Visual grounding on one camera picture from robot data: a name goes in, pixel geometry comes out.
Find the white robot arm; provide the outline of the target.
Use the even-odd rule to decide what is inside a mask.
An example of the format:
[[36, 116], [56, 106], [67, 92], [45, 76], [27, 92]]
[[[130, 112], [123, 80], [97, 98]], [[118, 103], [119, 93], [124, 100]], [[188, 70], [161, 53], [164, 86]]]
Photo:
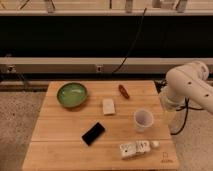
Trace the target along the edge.
[[167, 85], [161, 89], [159, 98], [164, 109], [164, 122], [169, 125], [186, 98], [191, 99], [213, 115], [213, 87], [206, 80], [207, 65], [193, 61], [174, 67], [166, 73]]

